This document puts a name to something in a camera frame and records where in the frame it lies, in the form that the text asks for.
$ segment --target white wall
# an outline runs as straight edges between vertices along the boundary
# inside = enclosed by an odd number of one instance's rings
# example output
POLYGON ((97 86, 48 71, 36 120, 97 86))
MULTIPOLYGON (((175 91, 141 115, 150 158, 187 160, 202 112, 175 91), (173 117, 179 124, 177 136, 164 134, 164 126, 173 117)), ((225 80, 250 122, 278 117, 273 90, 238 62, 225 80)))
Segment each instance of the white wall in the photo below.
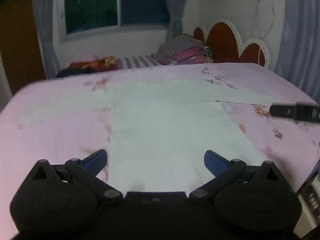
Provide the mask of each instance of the white wall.
MULTIPOLYGON (((274 71, 283 33, 285 0, 263 0, 259 11, 261 14, 262 34, 264 34, 272 23, 272 1, 275 9, 275 23, 263 41, 267 45, 271 55, 269 69, 274 71)), ((256 33, 252 30, 256 3, 257 0, 200 0, 199 22, 210 31, 216 21, 226 18, 236 26, 242 41, 245 42, 247 39, 253 38, 256 33)))
MULTIPOLYGON (((183 16, 183 30, 193 33, 198 24, 199 0, 188 0, 183 16)), ((92 60, 94 56, 126 57, 155 53, 159 45, 166 40, 167 31, 137 30, 131 32, 98 34, 60 42, 56 12, 56 0, 53 0, 53 46, 61 68, 69 66, 71 61, 92 60)))

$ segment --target floral pattern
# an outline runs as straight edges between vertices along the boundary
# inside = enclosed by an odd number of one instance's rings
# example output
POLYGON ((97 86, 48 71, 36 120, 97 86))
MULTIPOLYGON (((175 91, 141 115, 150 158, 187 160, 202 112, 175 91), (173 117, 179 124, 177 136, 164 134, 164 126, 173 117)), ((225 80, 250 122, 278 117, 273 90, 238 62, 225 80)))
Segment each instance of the floral pattern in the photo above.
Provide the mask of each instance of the floral pattern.
POLYGON ((204 68, 203 70, 202 70, 202 73, 203 74, 210 74, 210 72, 208 72, 208 70, 209 70, 209 68, 204 68))
POLYGON ((205 81, 208 81, 208 82, 210 82, 211 84, 215 84, 215 85, 220 85, 219 83, 217 83, 217 82, 215 82, 213 79, 205 79, 205 81))
POLYGON ((110 77, 103 77, 101 80, 98 80, 97 82, 92 82, 92 81, 87 81, 84 83, 84 86, 91 86, 93 85, 93 87, 91 88, 92 92, 95 92, 98 89, 104 88, 107 84, 107 82, 109 81, 110 77))
POLYGON ((270 146, 266 146, 265 148, 262 148, 262 149, 261 149, 261 152, 262 152, 268 159, 272 159, 272 157, 275 155, 270 146))
POLYGON ((278 139, 282 140, 283 134, 280 133, 280 132, 278 131, 278 129, 273 128, 273 133, 275 134, 275 136, 276 136, 278 139))
POLYGON ((247 132, 247 129, 244 127, 243 124, 239 124, 239 128, 242 132, 246 133, 247 132))
POLYGON ((231 119, 233 118, 234 114, 239 114, 241 112, 241 108, 238 104, 223 102, 221 105, 231 119))
POLYGON ((301 131, 306 131, 306 132, 309 131, 309 127, 306 123, 303 123, 303 124, 299 123, 298 126, 301 131))
POLYGON ((268 120, 271 117, 271 114, 268 111, 263 110, 264 107, 262 106, 253 106, 254 111, 261 116, 265 116, 268 120))

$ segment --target gray curtain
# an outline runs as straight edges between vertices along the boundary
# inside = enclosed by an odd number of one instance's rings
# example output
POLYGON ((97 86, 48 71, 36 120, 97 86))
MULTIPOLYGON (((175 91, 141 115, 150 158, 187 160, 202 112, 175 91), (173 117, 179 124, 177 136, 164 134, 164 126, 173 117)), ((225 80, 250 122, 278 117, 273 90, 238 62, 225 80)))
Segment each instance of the gray curtain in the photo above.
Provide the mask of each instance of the gray curtain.
POLYGON ((286 0, 276 73, 320 102, 320 0, 286 0))
POLYGON ((165 0, 170 15, 167 40, 182 34, 182 16, 187 0, 165 0))
POLYGON ((32 0, 32 6, 44 72, 48 79, 55 78, 60 66, 52 45, 52 0, 32 0))

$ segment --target window frame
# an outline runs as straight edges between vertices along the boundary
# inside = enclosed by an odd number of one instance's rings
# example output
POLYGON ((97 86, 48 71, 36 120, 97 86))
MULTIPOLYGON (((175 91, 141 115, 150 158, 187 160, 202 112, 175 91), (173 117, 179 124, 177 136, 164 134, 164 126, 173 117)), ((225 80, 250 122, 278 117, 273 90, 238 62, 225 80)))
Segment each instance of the window frame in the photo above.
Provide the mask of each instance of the window frame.
POLYGON ((56 0, 57 8, 57 22, 60 41, 70 41, 74 39, 83 38, 86 36, 93 36, 98 34, 109 33, 126 33, 132 31, 148 31, 148 30, 167 30, 167 24, 141 24, 141 25, 121 25, 121 0, 117 0, 117 20, 118 25, 106 26, 101 28, 94 28, 89 30, 79 31, 77 33, 70 33, 67 35, 66 29, 66 15, 64 0, 56 0))

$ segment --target blue gripper pad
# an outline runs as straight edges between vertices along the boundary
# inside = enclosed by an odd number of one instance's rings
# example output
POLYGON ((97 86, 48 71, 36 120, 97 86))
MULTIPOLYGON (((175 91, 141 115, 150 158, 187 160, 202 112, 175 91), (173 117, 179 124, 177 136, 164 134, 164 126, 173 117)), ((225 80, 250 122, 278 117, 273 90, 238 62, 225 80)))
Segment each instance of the blue gripper pad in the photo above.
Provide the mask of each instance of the blue gripper pad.
POLYGON ((97 176, 107 165, 108 155, 105 150, 101 149, 83 159, 81 162, 85 170, 89 171, 93 176, 97 176))
POLYGON ((219 176, 228 169, 228 161, 219 154, 208 150, 204 154, 204 166, 215 176, 219 176))

